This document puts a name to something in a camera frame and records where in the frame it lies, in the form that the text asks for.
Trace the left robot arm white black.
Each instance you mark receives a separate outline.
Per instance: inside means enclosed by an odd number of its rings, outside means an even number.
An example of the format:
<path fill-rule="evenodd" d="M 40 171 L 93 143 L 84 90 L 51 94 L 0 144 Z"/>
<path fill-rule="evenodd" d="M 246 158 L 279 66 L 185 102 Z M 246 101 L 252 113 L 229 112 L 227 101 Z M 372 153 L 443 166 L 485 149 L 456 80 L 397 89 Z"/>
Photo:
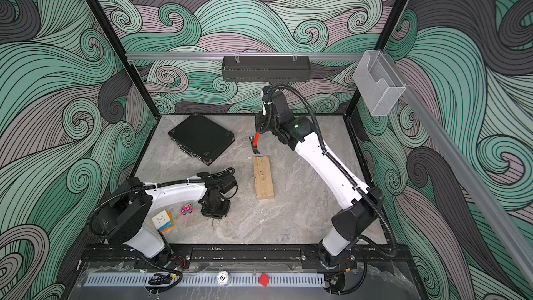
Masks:
<path fill-rule="evenodd" d="M 157 266 L 167 266 L 173 250 L 159 231 L 144 225 L 149 215 L 168 206 L 197 202 L 205 218 L 222 219 L 230 210 L 231 190 L 237 190 L 235 169 L 198 173 L 188 179 L 162 184 L 133 177 L 90 212 L 86 228 L 110 245 L 126 245 L 136 256 Z"/>

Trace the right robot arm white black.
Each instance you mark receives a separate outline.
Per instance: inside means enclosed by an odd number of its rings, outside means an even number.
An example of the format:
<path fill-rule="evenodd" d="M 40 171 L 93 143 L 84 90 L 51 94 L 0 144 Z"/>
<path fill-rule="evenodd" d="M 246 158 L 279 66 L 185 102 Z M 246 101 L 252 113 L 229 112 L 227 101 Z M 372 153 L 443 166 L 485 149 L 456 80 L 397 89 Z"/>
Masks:
<path fill-rule="evenodd" d="M 258 153 L 260 135 L 271 133 L 318 173 L 341 208 L 332 218 L 332 229 L 319 243 L 324 265 L 333 265 L 343 251 L 354 248 L 361 240 L 380 255 L 394 258 L 398 242 L 384 216 L 381 189 L 359 179 L 331 151 L 308 100 L 286 85 L 265 86 L 260 98 L 262 109 L 255 114 L 255 134 L 250 137 L 253 152 Z M 363 234 L 375 220 L 381 222 L 390 238 L 388 250 Z"/>

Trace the claw hammer orange black handle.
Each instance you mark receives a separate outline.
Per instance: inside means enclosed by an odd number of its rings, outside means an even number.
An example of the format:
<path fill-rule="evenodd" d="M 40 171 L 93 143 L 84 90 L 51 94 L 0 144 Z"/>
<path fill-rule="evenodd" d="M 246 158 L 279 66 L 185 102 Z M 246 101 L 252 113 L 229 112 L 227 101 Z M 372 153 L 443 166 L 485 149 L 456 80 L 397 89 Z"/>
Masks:
<path fill-rule="evenodd" d="M 254 135 L 252 136 L 249 136 L 249 141 L 251 143 L 251 148 L 252 148 L 252 151 L 255 155 L 259 155 L 260 152 L 258 150 L 258 140 L 259 140 L 259 137 L 260 137 L 260 133 L 256 132 Z"/>

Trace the wooden block with nails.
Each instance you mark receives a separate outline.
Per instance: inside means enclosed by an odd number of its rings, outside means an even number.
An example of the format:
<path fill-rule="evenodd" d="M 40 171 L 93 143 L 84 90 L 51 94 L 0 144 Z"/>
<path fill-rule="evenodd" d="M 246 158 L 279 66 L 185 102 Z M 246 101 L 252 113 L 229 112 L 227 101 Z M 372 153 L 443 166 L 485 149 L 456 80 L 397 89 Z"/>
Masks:
<path fill-rule="evenodd" d="M 255 196 L 257 199 L 274 199 L 273 180 L 268 156 L 253 158 Z"/>

